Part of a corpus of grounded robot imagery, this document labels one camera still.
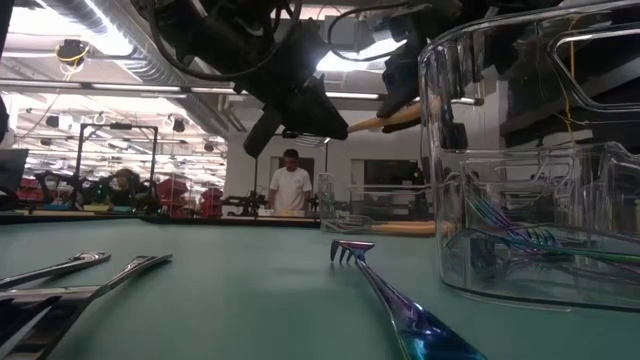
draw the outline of ceiling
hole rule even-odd
[[[315,2],[305,4],[303,15],[320,23],[325,16],[336,16],[365,3]],[[144,177],[150,171],[151,131],[117,131],[108,127],[111,123],[125,123],[158,128],[156,172],[178,172],[194,183],[221,185],[226,168],[224,139],[245,133],[255,124],[261,115],[260,102],[248,95],[231,93],[232,84],[200,81],[168,67],[149,40],[146,23],[128,0],[85,0],[99,14],[99,20],[108,25],[102,32],[59,15],[55,6],[47,7],[55,3],[19,2],[37,6],[14,8],[0,63],[0,90],[9,103],[15,146],[32,149],[28,172],[52,166],[72,172],[80,126],[84,123],[102,127],[94,131],[89,126],[85,130],[85,135],[92,136],[83,143],[83,174],[100,176],[126,166]],[[54,51],[64,39],[81,39],[91,45],[81,66],[63,65],[56,58]],[[390,46],[398,44],[376,44],[361,55],[385,52]],[[211,71],[202,62],[194,64],[202,71]],[[161,73],[162,78],[151,78],[145,73],[147,67],[153,67],[151,70]],[[380,77],[384,59],[369,64],[344,63],[331,54],[321,61],[319,70],[325,74],[328,94],[348,122],[370,116],[379,106],[378,95],[385,93]],[[202,91],[188,96],[164,91],[184,85],[200,87]],[[353,98],[354,93],[362,96]],[[59,119],[58,127],[46,124],[50,116]],[[176,120],[184,120],[184,132],[173,130]],[[214,145],[214,150],[205,151],[205,143]]]

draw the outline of wall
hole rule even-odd
[[[346,111],[343,117],[348,123],[354,123],[375,116],[373,112]],[[253,189],[255,161],[246,155],[242,144],[244,135],[229,137],[227,153],[226,195],[244,196]],[[258,161],[258,187],[269,186],[270,161],[274,156],[282,156],[288,148],[295,148],[300,157],[315,160],[314,191],[318,184],[318,174],[325,168],[325,150],[295,146],[289,140],[280,137],[271,139]],[[334,174],[340,183],[350,184],[353,160],[388,159],[418,160],[420,157],[420,128],[404,130],[393,134],[363,131],[351,134],[345,141],[331,141],[328,146],[328,172]],[[339,199],[347,199],[345,191],[339,191]]]

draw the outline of plastic bin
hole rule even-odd
[[[640,136],[623,136],[640,130],[638,19],[638,2],[558,7],[472,23],[423,51],[445,284],[640,311],[640,158],[626,150]]]
[[[433,236],[429,186],[344,185],[328,173],[318,179],[324,231]]]

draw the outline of table surface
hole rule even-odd
[[[330,264],[336,237],[136,219],[9,225],[0,227],[0,277],[100,250],[112,259],[32,286],[102,284],[136,255],[174,255],[94,302],[50,359],[399,359],[386,312],[364,277],[353,265]],[[637,314],[472,300],[440,283],[433,239],[340,238],[374,241],[369,264],[490,360],[637,352]]]

